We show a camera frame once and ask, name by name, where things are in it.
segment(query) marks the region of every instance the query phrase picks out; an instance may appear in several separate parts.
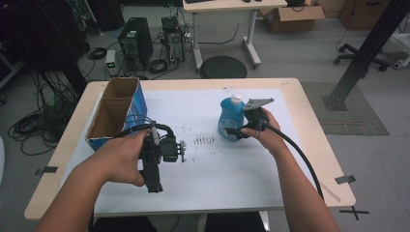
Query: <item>white tabletop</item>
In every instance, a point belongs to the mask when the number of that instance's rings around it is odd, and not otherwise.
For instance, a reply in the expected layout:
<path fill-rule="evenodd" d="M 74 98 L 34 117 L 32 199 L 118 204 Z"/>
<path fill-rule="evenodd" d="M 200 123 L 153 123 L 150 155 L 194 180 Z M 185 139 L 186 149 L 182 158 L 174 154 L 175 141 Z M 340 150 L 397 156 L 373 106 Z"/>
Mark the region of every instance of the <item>white tabletop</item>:
<path fill-rule="evenodd" d="M 219 135 L 217 130 L 223 99 L 234 94 L 241 95 L 244 102 L 273 98 L 275 101 L 265 107 L 275 112 L 282 131 L 300 144 L 279 89 L 221 88 L 143 93 L 147 116 L 170 126 L 178 140 L 186 141 L 187 161 L 181 163 L 179 158 L 176 163 L 162 162 L 159 165 L 163 186 L 160 193 L 148 193 L 145 187 L 105 184 L 95 207 L 97 217 L 262 211 L 283 207 L 272 155 L 255 139 L 232 142 Z M 94 153 L 85 142 L 91 119 L 79 137 L 62 183 L 77 164 Z M 311 180 L 299 154 L 289 148 Z"/>
<path fill-rule="evenodd" d="M 106 81 L 92 82 L 87 85 L 85 92 L 82 95 L 80 102 L 75 109 L 72 119 L 70 120 L 62 139 L 60 140 L 48 166 L 58 167 L 56 173 L 44 173 L 42 179 L 39 182 L 36 191 L 34 192 L 24 215 L 27 218 L 36 219 L 41 218 L 51 204 L 52 200 L 56 196 L 63 175 L 65 173 L 68 164 L 75 153 L 78 146 L 78 141 L 83 134 L 84 128 L 93 112 L 93 107 L 96 105 L 99 94 L 106 87 Z M 320 124 L 308 102 L 308 98 L 305 92 L 295 78 L 244 78 L 244 79 L 183 79 L 183 80 L 153 80 L 141 82 L 143 91 L 178 91 L 178 90 L 220 90 L 224 88 L 236 88 L 236 89 L 279 89 L 283 95 L 283 99 L 286 108 L 289 113 L 294 131 L 297 133 L 297 138 L 300 141 L 301 147 L 307 158 L 310 160 L 313 168 L 316 171 L 317 177 L 323 189 L 325 196 L 325 202 L 330 207 L 352 206 L 355 204 L 355 197 L 348 184 L 338 185 L 335 178 L 343 175 L 343 172 L 337 162 L 335 154 L 330 147 L 329 142 L 325 134 L 323 133 Z M 215 122 L 209 124 L 210 127 L 215 126 Z M 176 136 L 182 136 L 182 128 L 174 128 Z M 199 165 L 202 161 L 194 158 L 193 147 L 190 146 L 187 150 L 188 163 L 162 163 L 160 169 L 165 169 L 166 165 L 169 165 L 172 170 L 175 170 L 175 166 L 179 167 L 185 164 Z M 261 154 L 260 157 L 265 159 L 267 154 Z M 227 166 L 228 169 L 236 167 L 234 165 Z M 241 166 L 245 171 L 251 172 L 254 167 L 250 164 Z M 172 187 L 169 187 L 170 182 L 165 178 L 166 175 L 162 175 L 162 182 L 164 183 L 164 192 L 172 191 Z M 170 196 L 167 202 L 172 204 L 173 196 Z M 115 202 L 109 202 L 112 207 L 117 207 Z"/>

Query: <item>metal pole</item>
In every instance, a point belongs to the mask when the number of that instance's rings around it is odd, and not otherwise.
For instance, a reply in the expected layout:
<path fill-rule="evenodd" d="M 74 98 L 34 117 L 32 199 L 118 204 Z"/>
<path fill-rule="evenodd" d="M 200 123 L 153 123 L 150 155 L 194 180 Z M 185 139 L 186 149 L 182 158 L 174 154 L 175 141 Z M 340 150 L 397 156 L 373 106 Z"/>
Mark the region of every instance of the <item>metal pole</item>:
<path fill-rule="evenodd" d="M 322 97 L 328 110 L 346 110 L 344 101 L 410 10 L 409 0 L 392 0 L 356 53 L 330 96 Z"/>

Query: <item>hand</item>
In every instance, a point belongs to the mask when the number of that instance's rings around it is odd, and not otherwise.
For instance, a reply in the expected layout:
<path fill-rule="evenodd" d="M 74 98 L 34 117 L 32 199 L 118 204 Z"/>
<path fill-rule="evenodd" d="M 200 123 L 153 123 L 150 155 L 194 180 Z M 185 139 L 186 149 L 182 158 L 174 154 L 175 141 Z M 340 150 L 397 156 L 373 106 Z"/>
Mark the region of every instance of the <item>hand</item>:
<path fill-rule="evenodd" d="M 270 111 L 265 108 L 262 108 L 265 112 L 266 116 L 268 117 L 269 124 L 274 128 L 280 130 L 280 126 L 278 121 L 275 119 L 274 115 Z M 264 131 L 253 130 L 249 128 L 244 128 L 241 130 L 242 133 L 254 137 L 259 142 L 269 150 L 272 155 L 279 154 L 279 152 L 283 149 L 287 149 L 286 144 L 284 143 L 283 139 L 277 135 L 275 132 L 265 129 Z"/>
<path fill-rule="evenodd" d="M 138 172 L 137 162 L 144 138 L 151 130 L 108 140 L 93 156 L 82 164 L 93 175 L 105 182 L 128 183 L 143 186 L 144 179 Z"/>

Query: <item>open box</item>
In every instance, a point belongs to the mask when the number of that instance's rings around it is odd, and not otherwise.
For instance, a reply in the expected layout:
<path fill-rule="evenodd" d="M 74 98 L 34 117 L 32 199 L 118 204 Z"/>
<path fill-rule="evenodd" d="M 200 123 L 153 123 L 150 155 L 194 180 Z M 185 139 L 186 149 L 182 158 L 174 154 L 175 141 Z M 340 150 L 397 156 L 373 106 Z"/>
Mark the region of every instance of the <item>open box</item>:
<path fill-rule="evenodd" d="M 108 139 L 145 123 L 147 106 L 138 78 L 111 78 L 102 93 L 85 140 L 97 151 Z"/>
<path fill-rule="evenodd" d="M 322 6 L 277 8 L 264 14 L 263 21 L 272 33 L 310 31 L 315 19 L 325 18 Z"/>

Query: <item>spray bottle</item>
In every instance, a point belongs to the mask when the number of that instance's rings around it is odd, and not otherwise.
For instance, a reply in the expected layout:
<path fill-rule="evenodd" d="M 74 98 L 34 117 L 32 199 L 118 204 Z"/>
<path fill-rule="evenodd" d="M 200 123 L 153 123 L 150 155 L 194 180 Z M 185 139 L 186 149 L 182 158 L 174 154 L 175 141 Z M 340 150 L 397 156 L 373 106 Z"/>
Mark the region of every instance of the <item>spray bottle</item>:
<path fill-rule="evenodd" d="M 225 128 L 237 129 L 244 125 L 244 108 L 245 104 L 242 102 L 240 95 L 234 95 L 231 98 L 224 99 L 220 103 L 222 113 L 220 114 L 220 121 L 218 123 L 218 132 L 223 137 L 237 141 L 235 135 L 227 134 Z"/>

